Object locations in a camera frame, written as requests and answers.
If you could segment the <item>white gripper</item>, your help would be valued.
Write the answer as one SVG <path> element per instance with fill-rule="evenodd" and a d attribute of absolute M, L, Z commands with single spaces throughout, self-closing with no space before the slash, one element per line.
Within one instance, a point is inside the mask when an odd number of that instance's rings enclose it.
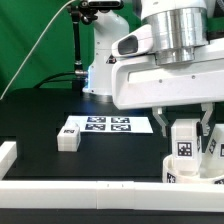
<path fill-rule="evenodd" d="M 152 114 L 167 136 L 168 120 L 163 106 L 201 104 L 198 123 L 202 136 L 210 133 L 214 104 L 224 101 L 224 39 L 212 40 L 195 49 L 195 60 L 163 66 L 153 55 L 118 61 L 112 70 L 112 97 L 118 109 L 152 108 Z"/>

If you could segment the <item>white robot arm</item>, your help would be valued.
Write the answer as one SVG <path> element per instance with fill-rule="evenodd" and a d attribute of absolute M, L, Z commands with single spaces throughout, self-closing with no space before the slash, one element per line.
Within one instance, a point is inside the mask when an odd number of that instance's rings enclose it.
<path fill-rule="evenodd" d="M 208 37 L 207 20 L 223 0 L 133 0 L 141 19 L 131 32 L 114 13 L 119 0 L 87 0 L 94 11 L 94 60 L 84 92 L 119 109 L 200 104 L 204 135 L 215 102 L 224 101 L 224 37 Z"/>

